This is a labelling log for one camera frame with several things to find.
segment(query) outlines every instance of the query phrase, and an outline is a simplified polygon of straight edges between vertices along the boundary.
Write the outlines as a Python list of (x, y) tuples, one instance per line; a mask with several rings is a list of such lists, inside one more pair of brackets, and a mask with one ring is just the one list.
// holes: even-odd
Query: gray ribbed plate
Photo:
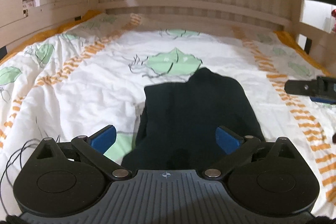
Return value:
[(112, 183), (106, 195), (82, 213), (63, 218), (24, 213), (21, 218), (31, 224), (302, 224), (312, 216), (257, 215), (235, 203), (220, 182), (202, 179), (194, 170), (140, 170), (130, 180)]

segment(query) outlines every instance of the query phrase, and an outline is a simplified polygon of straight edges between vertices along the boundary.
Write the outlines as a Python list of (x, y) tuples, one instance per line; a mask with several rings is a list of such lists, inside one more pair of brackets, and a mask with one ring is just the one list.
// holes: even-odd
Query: black garment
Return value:
[(216, 143), (218, 126), (264, 141), (244, 90), (233, 78), (201, 68), (186, 83), (150, 85), (144, 91), (135, 149), (121, 164), (133, 172), (204, 170), (225, 155)]

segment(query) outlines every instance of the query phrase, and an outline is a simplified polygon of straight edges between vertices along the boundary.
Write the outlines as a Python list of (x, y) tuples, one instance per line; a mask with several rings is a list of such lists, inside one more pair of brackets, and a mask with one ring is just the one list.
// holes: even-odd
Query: bedsheet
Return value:
[[(108, 124), (118, 133), (105, 154), (120, 163), (134, 146), (144, 86), (186, 81), (200, 67), (239, 81), (267, 141), (290, 138), (320, 182), (313, 214), (335, 218), (336, 108), (283, 89), (287, 79), (323, 72), (269, 30), (233, 23), (101, 14), (26, 47), (0, 66), (0, 174), (30, 139), (65, 142)], [(18, 160), (9, 168), (11, 183), (20, 168)], [(19, 214), (6, 176), (1, 194), (8, 212)]]

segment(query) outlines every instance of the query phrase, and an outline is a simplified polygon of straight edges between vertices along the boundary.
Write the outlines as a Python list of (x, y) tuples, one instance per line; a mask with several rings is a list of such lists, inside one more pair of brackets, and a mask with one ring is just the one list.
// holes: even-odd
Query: crosshair symbol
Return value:
[(170, 174), (170, 173), (168, 173), (168, 172), (165, 172), (165, 173), (163, 173), (163, 174), (162, 174), (162, 176), (163, 176), (164, 178), (168, 178), (168, 177), (170, 177), (170, 176), (171, 176), (171, 174)]

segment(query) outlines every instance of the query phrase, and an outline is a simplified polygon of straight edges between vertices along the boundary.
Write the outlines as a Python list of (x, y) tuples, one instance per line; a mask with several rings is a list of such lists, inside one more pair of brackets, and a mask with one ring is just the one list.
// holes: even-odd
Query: orange striped pattern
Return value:
[[(315, 155), (323, 155), (327, 153), (327, 155), (321, 155), (315, 162), (317, 164), (324, 163), (324, 166), (319, 168), (320, 173), (323, 174), (324, 177), (322, 184), (324, 186), (332, 185), (336, 182), (336, 176), (333, 175), (335, 174), (333, 171), (336, 170), (336, 163), (331, 162), (331, 160), (335, 159), (336, 155), (328, 153), (331, 145), (326, 143), (327, 138), (321, 124), (317, 121), (316, 117), (306, 109), (306, 106), (301, 103), (298, 96), (288, 95), (284, 91), (284, 85), (288, 80), (288, 76), (281, 74), (276, 70), (272, 59), (260, 52), (253, 41), (248, 40), (239, 27), (233, 27), (232, 30), (235, 37), (242, 40), (243, 46), (248, 48), (250, 52), (254, 54), (254, 59), (259, 69), (267, 72), (266, 77), (272, 83), (272, 86), (275, 91), (278, 92), (280, 98), (285, 101), (285, 104), (290, 108), (290, 112), (298, 122), (298, 126), (302, 129), (303, 134), (307, 136), (307, 141), (312, 143), (312, 145), (310, 145), (311, 150)], [(332, 189), (326, 193), (326, 198), (327, 201), (336, 205), (336, 185), (333, 185)]]
[[(33, 86), (33, 88), (43, 86), (43, 85), (54, 85), (56, 83), (60, 83), (65, 79), (68, 79), (68, 75), (70, 75), (75, 68), (79, 66), (79, 64), (85, 60), (93, 57), (95, 54), (100, 52), (105, 48), (104, 44), (110, 43), (112, 40), (119, 38), (122, 34), (124, 34), (127, 31), (133, 30), (135, 27), (137, 27), (141, 23), (141, 17), (139, 15), (132, 14), (130, 22), (121, 27), (121, 30), (115, 30), (110, 33), (109, 37), (104, 37), (100, 41), (95, 41), (92, 45), (84, 47), (84, 51), (81, 53), (81, 56), (74, 56), (63, 63), (63, 67), (61, 70), (59, 70), (55, 75), (53, 76), (44, 76), (41, 78), (38, 78), (36, 85)], [(16, 100), (13, 101), (13, 103), (22, 104), (22, 101), (24, 97), (18, 97)], [(13, 106), (12, 110), (15, 112), (20, 111), (19, 106)], [(17, 113), (12, 113), (9, 118), (15, 119), (17, 116)], [(11, 128), (13, 126), (13, 121), (6, 121), (4, 123), (4, 126), (7, 128)], [(0, 137), (6, 138), (5, 133), (0, 130)], [(0, 141), (0, 148), (3, 147), (3, 143)]]

